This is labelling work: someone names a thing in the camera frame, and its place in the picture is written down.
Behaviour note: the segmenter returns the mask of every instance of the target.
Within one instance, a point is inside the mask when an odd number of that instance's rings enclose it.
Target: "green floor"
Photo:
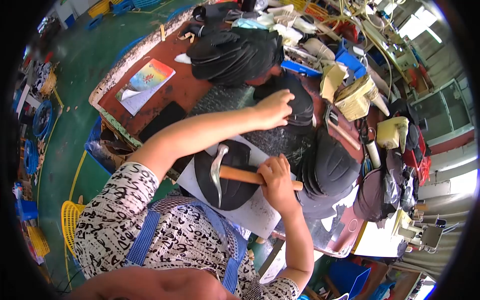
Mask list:
[[[51,61],[59,62],[55,74],[57,91],[64,108],[51,134],[40,183],[34,188],[34,198],[37,198],[39,187],[39,224],[50,246],[50,253],[45,256],[45,261],[57,290],[70,290],[60,208],[62,203],[69,199],[75,173],[84,152],[84,143],[99,116],[88,103],[88,97],[125,46],[156,30],[158,23],[164,23],[176,9],[199,2],[165,1],[159,6],[142,9],[140,13],[129,12],[122,16],[107,14],[102,23],[91,31],[85,30],[91,18],[84,14],[76,20],[73,27],[63,31],[50,45],[54,52]],[[50,100],[58,114],[60,106],[53,94]],[[73,189],[72,200],[76,202],[78,197],[83,195],[85,202],[89,202],[102,189],[108,178],[109,175],[86,155]],[[68,250],[67,264],[71,286],[75,288],[84,282],[84,278],[81,272],[77,272]]]

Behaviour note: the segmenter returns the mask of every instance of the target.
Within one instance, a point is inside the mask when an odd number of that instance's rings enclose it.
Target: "wooden hammer handle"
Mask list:
[[[336,132],[338,132],[347,142],[352,145],[356,150],[360,150],[360,143],[355,141],[353,137],[348,134],[343,128],[338,125],[333,124],[331,120],[328,120],[328,126],[332,127]]]
[[[240,170],[229,166],[220,166],[220,178],[265,185],[265,179],[261,174]],[[295,191],[301,191],[303,189],[303,183],[300,181],[292,180],[292,184],[293,190]]]

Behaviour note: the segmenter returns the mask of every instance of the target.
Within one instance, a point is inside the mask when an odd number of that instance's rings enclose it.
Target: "wooden stick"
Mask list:
[[[344,139],[347,140],[347,142],[352,145],[356,150],[360,150],[360,143],[355,141],[353,137],[348,134],[343,128],[341,128],[338,125],[333,124],[333,122],[329,119],[328,120],[328,126],[332,127],[336,132],[338,132]]]
[[[324,300],[322,297],[320,297],[317,293],[315,293],[314,290],[312,290],[311,288],[309,288],[308,286],[305,287],[305,289],[303,290],[303,292],[305,294],[307,294],[307,296],[309,296],[311,299],[313,300]]]
[[[332,291],[333,295],[335,296],[335,298],[338,298],[340,297],[340,292],[338,291],[338,289],[336,288],[336,286],[333,284],[332,280],[330,279],[330,277],[328,277],[328,275],[325,275],[324,276],[324,280],[325,282],[327,283],[328,287],[330,288],[330,290]]]
[[[261,174],[229,166],[220,166],[220,178],[265,185],[264,177]],[[292,180],[292,184],[294,191],[301,191],[303,189],[303,183],[300,181]]]

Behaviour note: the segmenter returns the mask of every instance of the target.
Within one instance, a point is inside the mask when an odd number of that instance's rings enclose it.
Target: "blue apron strap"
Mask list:
[[[228,241],[230,241],[228,246],[233,247],[233,251],[227,262],[222,285],[230,293],[234,294],[238,283],[238,269],[247,251],[247,240],[226,219],[220,217],[217,212],[205,203],[196,200],[189,203],[189,205],[201,207],[213,228],[217,231],[217,234],[227,237]],[[142,266],[144,264],[159,220],[160,214],[158,212],[148,210],[142,229],[127,253],[127,265]]]
[[[196,200],[190,203],[191,205],[200,206],[213,228],[218,234],[230,235],[229,240],[233,240],[233,255],[228,259],[227,268],[225,269],[225,276],[223,277],[222,285],[229,290],[230,293],[235,293],[235,288],[238,283],[238,269],[247,251],[247,240],[224,218],[221,218],[217,212],[211,209],[202,201]]]
[[[160,214],[158,212],[148,210],[142,229],[125,257],[128,265],[142,266],[144,264],[159,220]]]

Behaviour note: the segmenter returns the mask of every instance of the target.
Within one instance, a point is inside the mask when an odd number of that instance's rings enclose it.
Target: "cutting board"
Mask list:
[[[250,147],[250,165],[258,166],[268,158],[268,155],[262,150],[258,149],[255,145],[239,135],[229,139],[244,143]],[[217,146],[218,144],[215,144],[207,148],[206,152],[212,156],[215,156]],[[290,174],[290,177],[292,179],[296,179],[296,176],[293,174]],[[180,174],[177,183],[186,189],[190,194],[195,196],[198,200],[207,204],[222,216],[264,239],[267,239],[268,236],[270,236],[275,226],[280,221],[280,214],[273,209],[273,207],[264,198],[261,188],[258,188],[251,199],[238,209],[223,211],[212,207],[205,199],[200,187],[198,186],[197,178],[195,177],[194,158],[190,161],[190,163],[188,163],[185,170],[183,170],[183,172]]]

